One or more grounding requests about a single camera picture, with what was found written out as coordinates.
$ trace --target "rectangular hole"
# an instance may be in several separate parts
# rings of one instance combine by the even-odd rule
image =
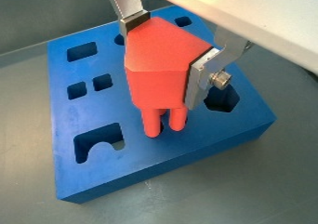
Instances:
[[[94,78],[95,91],[100,91],[106,88],[110,88],[112,85],[114,85],[112,77],[108,73]]]
[[[67,49],[67,61],[72,62],[79,59],[94,56],[98,53],[98,46],[95,42],[90,42],[80,46]]]
[[[87,161],[90,150],[100,142],[110,143],[116,151],[125,148],[125,140],[119,123],[106,125],[78,135],[74,141],[76,162],[79,164]]]
[[[70,87],[67,87],[67,95],[70,100],[78,99],[86,96],[86,94],[87,94],[87,88],[86,88],[84,82],[79,82],[71,85]]]

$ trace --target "gray table surface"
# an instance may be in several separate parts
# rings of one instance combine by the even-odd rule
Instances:
[[[46,45],[0,57],[0,223],[318,223],[318,83],[259,46],[238,65],[262,138],[87,204],[55,198]]]

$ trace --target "arch-shaped hole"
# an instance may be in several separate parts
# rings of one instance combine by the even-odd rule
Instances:
[[[231,85],[223,90],[213,86],[203,103],[206,108],[211,111],[231,112],[239,103],[239,94]]]
[[[174,20],[179,27],[186,27],[193,24],[190,17],[181,17]]]
[[[125,46],[125,37],[122,34],[119,34],[116,37],[115,37],[115,43],[119,45],[119,46]]]
[[[119,123],[106,125],[79,134],[75,136],[74,142],[78,164],[87,161],[90,150],[100,142],[110,143],[116,151],[122,150],[125,148],[125,139]]]

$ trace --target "blue foam block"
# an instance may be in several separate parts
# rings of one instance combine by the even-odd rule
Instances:
[[[213,44],[201,19],[179,7],[154,11]],[[143,132],[125,74],[118,23],[48,43],[52,138],[58,198],[84,203],[261,136],[274,114],[235,64],[231,87],[210,91],[187,116],[186,129],[158,138]]]

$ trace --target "screw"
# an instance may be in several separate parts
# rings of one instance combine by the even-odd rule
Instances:
[[[210,74],[210,84],[215,86],[219,90],[223,90],[231,82],[233,75],[225,70],[214,72]]]

